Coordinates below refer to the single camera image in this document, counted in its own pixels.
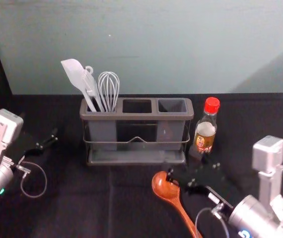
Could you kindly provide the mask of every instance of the whisk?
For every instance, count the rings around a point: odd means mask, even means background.
[[[102,98],[105,111],[113,112],[116,109],[120,80],[114,72],[103,72],[98,76],[98,91]]]

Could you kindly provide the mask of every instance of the black table surface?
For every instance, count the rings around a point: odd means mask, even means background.
[[[210,95],[160,95],[192,100],[194,125]],[[283,94],[219,94],[221,107],[212,156],[246,194],[258,197],[259,180],[251,168],[252,146],[266,135],[283,138]],[[0,237],[191,237],[179,214],[152,192],[153,175],[165,166],[88,167],[81,142],[81,96],[13,96],[0,99],[0,108],[26,113],[24,130],[44,138],[59,127],[59,144],[40,158],[29,161],[43,167],[48,189],[39,199],[22,195],[21,174],[0,196]],[[27,187],[41,191],[44,179],[34,173]],[[181,195],[194,219],[199,210],[211,207],[199,195]],[[225,237],[221,225],[204,214],[199,229],[205,238]],[[235,238],[234,229],[230,237]]]

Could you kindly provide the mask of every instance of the utensil holder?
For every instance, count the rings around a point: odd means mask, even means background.
[[[91,112],[82,100],[80,117],[89,164],[185,162],[194,112],[187,98],[118,98],[115,112]]]

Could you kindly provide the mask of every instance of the cable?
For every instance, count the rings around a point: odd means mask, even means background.
[[[34,165],[34,166],[37,166],[37,167],[41,170],[41,172],[42,172],[43,175],[44,175],[45,185],[44,185],[44,189],[43,189],[43,191],[42,191],[41,193],[39,193],[38,195],[30,195],[30,194],[26,193],[26,191],[23,189],[23,181],[24,181],[24,179],[25,179],[25,176],[23,176],[23,177],[22,177],[22,180],[21,180],[21,182],[20,182],[20,189],[21,189],[22,193],[23,193],[24,195],[26,195],[27,197],[30,197],[30,198],[39,198],[39,197],[41,197],[41,196],[46,192],[46,190],[47,190],[48,179],[47,179],[46,172],[44,172],[43,168],[41,168],[40,165],[35,164],[35,163],[33,163],[33,162],[22,161],[23,159],[24,159],[24,156],[21,158],[21,160],[19,161],[19,163],[26,163],[26,164]]]
[[[206,207],[206,208],[201,209],[200,212],[198,212],[198,214],[197,214],[197,216],[196,216],[196,222],[195,222],[196,235],[197,235],[197,237],[199,237],[198,228],[197,228],[197,227],[198,227],[198,226],[197,226],[197,224],[198,224],[198,219],[199,219],[199,216],[200,216],[203,212],[205,212],[205,211],[210,211],[210,212],[212,212],[212,209],[209,208],[209,207]],[[226,226],[224,220],[223,220],[222,218],[221,218],[221,219],[218,219],[218,220],[220,220],[220,222],[221,222],[221,224],[222,224],[222,227],[223,227],[223,229],[224,229],[226,238],[230,238],[229,230],[228,230],[228,228],[227,228],[227,226]]]

